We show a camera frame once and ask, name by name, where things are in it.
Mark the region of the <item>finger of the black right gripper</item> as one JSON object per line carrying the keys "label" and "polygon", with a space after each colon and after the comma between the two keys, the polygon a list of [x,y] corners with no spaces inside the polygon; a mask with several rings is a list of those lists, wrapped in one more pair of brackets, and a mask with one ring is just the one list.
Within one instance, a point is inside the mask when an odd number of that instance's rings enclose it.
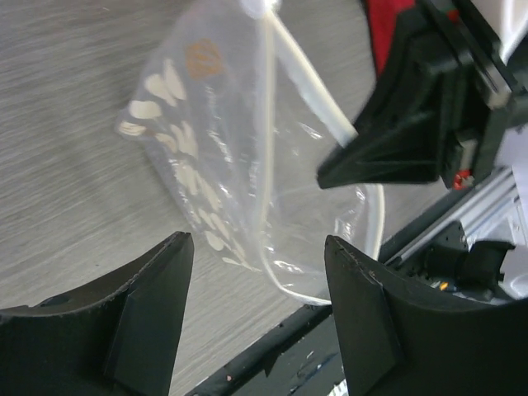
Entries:
{"label": "finger of the black right gripper", "polygon": [[321,188],[441,176],[458,69],[441,31],[448,24],[429,1],[399,13],[387,62],[354,122],[358,135],[319,166]]}

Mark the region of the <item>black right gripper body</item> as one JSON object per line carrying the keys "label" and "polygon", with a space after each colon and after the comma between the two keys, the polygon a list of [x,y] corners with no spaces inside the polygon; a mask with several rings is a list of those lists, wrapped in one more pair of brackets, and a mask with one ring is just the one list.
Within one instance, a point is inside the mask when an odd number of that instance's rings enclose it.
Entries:
{"label": "black right gripper body", "polygon": [[475,186],[495,167],[502,138],[527,122],[527,3],[421,1],[458,62],[445,186]]}

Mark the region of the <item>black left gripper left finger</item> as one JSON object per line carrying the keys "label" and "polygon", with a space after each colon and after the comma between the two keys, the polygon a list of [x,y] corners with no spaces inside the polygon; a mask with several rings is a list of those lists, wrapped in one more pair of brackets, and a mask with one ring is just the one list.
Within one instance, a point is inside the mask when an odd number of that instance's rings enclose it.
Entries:
{"label": "black left gripper left finger", "polygon": [[76,289],[3,309],[2,394],[168,394],[193,257],[177,232]]}

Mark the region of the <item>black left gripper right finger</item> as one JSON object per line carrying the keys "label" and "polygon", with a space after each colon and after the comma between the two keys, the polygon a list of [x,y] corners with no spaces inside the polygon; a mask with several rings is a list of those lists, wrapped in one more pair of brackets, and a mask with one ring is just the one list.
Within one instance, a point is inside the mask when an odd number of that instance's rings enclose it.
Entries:
{"label": "black left gripper right finger", "polygon": [[526,394],[525,299],[450,295],[335,236],[324,257],[349,394]]}

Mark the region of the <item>clear polka dot zip bag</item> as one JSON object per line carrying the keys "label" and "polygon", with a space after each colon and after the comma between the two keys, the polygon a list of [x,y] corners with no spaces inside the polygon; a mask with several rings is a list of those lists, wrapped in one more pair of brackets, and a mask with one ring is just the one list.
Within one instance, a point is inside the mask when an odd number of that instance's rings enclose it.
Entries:
{"label": "clear polka dot zip bag", "polygon": [[149,57],[116,129],[144,146],[223,262],[328,305],[325,239],[377,258],[384,189],[318,185],[323,160],[357,132],[276,9],[192,2]]}

